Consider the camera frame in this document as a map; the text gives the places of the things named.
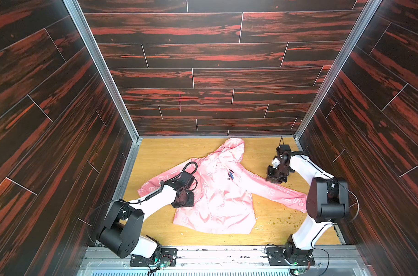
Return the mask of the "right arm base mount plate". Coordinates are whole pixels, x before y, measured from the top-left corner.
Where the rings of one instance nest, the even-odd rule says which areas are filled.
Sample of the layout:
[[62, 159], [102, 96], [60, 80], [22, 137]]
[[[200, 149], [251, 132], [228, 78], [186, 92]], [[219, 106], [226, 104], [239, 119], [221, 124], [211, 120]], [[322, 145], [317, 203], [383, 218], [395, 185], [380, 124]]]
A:
[[313, 266], [315, 259], [313, 250], [289, 249], [282, 247], [267, 247], [264, 249], [270, 266]]

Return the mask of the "pink hooded jacket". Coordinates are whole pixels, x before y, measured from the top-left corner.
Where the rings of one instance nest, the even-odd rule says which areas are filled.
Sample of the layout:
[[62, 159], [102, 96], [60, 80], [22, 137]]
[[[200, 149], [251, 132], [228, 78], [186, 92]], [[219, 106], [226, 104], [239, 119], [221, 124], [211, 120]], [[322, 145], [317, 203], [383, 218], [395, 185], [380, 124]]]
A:
[[306, 194], [267, 182], [245, 169], [241, 165], [244, 152], [245, 141], [231, 138], [207, 156], [193, 159], [198, 167], [195, 204], [176, 210], [175, 225], [204, 233], [249, 234], [256, 223], [253, 195], [306, 212]]

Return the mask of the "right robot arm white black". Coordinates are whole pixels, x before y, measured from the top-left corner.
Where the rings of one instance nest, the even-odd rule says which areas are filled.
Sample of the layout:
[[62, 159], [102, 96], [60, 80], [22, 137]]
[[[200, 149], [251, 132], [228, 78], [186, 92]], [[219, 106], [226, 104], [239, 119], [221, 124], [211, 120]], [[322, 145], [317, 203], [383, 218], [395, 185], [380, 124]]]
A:
[[285, 244], [285, 258], [308, 258], [321, 235], [349, 213], [348, 183], [336, 178], [316, 165], [301, 151], [292, 151], [289, 145], [276, 148], [266, 179], [274, 184], [287, 182], [290, 173], [297, 172], [309, 185], [307, 217], [302, 226]]

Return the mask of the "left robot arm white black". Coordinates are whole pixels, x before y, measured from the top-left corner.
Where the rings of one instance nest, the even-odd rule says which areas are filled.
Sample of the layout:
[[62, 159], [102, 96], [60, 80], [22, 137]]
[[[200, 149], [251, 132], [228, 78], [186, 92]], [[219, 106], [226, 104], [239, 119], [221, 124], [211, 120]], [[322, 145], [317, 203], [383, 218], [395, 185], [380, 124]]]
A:
[[159, 188], [142, 198], [116, 200], [94, 231], [93, 238], [119, 258], [136, 255], [157, 262], [161, 246], [157, 241], [141, 235], [143, 223], [167, 205], [176, 209], [194, 206], [192, 185], [197, 185], [196, 178], [192, 173], [182, 171], [167, 181], [161, 181]]

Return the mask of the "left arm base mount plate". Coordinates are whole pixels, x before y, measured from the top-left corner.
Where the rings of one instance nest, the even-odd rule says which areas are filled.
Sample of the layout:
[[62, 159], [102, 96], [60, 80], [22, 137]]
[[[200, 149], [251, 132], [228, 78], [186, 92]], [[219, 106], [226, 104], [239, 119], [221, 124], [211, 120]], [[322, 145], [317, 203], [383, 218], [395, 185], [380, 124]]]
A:
[[166, 268], [175, 267], [178, 249], [174, 247], [161, 247], [156, 249], [151, 257], [131, 255], [130, 267]]

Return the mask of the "aluminium front rail frame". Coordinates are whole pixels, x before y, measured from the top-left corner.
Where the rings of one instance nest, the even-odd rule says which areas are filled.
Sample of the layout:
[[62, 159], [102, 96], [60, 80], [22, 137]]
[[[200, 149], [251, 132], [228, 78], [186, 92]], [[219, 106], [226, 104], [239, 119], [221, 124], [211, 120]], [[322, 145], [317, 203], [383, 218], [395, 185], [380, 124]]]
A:
[[130, 267], [131, 255], [118, 258], [110, 250], [91, 247], [79, 276], [371, 276], [355, 246], [320, 246], [313, 266], [270, 266], [268, 246], [172, 246], [175, 267]]

